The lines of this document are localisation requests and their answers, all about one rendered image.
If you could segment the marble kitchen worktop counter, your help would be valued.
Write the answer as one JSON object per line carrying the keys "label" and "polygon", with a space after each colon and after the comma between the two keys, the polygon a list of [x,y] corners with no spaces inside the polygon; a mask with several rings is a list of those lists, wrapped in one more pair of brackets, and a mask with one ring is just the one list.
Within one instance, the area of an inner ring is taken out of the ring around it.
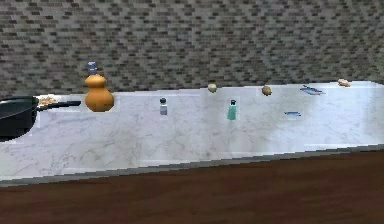
{"label": "marble kitchen worktop counter", "polygon": [[384,86],[350,85],[67,95],[0,143],[0,224],[384,224]]}

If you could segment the teal spray bottle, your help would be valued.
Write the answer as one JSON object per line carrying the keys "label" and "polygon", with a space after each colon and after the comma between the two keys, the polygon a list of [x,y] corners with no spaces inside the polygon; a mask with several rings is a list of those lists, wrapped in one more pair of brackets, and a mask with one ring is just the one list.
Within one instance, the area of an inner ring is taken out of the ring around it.
{"label": "teal spray bottle", "polygon": [[237,111],[236,101],[231,100],[230,105],[229,105],[229,109],[228,109],[228,113],[227,113],[227,119],[228,120],[235,120],[236,119],[236,111]]}

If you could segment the beige bread loaf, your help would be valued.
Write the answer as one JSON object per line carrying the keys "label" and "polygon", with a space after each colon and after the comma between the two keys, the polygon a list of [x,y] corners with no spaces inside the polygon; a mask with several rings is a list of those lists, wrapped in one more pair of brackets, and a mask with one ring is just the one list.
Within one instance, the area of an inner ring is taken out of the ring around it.
{"label": "beige bread loaf", "polygon": [[57,102],[57,99],[52,95],[38,96],[37,99],[38,99],[38,106],[39,107],[46,106],[46,105],[53,104],[53,103]]}

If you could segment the blue grey knife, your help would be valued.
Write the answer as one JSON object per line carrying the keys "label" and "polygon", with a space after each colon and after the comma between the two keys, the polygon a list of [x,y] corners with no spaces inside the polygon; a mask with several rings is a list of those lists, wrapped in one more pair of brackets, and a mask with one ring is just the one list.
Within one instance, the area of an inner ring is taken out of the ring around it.
{"label": "blue grey knife", "polygon": [[302,88],[300,88],[301,91],[309,94],[309,95],[322,95],[322,94],[325,94],[323,91],[321,90],[318,90],[316,88],[313,88],[313,87],[309,87],[307,85],[303,85]]}

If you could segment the black frying pan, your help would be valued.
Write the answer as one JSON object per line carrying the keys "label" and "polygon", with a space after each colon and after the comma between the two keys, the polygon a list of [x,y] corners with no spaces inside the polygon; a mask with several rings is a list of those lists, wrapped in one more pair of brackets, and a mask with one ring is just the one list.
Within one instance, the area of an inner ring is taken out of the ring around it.
{"label": "black frying pan", "polygon": [[37,113],[49,109],[80,106],[80,101],[55,102],[39,106],[34,96],[8,97],[0,100],[0,142],[27,134],[34,126]]}

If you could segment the orange gourd-shaped bottle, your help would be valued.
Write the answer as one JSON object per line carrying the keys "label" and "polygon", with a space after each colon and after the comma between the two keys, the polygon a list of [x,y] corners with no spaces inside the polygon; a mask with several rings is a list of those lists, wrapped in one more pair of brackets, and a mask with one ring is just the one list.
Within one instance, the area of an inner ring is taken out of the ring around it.
{"label": "orange gourd-shaped bottle", "polygon": [[106,79],[98,73],[95,62],[88,62],[87,66],[89,75],[85,79],[88,88],[85,104],[93,112],[109,111],[114,106],[114,96],[106,88]]}

